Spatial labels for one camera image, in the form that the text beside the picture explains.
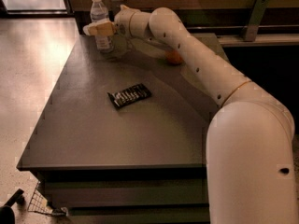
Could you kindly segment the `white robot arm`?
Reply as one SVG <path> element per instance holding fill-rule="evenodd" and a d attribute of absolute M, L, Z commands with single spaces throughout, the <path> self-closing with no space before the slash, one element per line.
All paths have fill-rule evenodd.
<path fill-rule="evenodd" d="M 211 224 L 299 224 L 294 121 L 275 97 L 191 35 L 178 15 L 121 7 L 86 35 L 124 35 L 175 50 L 219 107 L 206 135 Z"/>

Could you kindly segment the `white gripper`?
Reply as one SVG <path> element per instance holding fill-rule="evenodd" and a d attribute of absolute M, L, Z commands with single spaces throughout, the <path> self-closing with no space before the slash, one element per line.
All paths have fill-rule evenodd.
<path fill-rule="evenodd" d="M 119 35 L 132 38 L 130 22 L 137 12 L 139 12 L 139 9 L 120 5 L 120 11 L 114 17 L 114 24 L 111 21 L 92 22 L 83 27 L 83 32 L 85 35 L 112 36 L 116 34 L 117 31 Z"/>

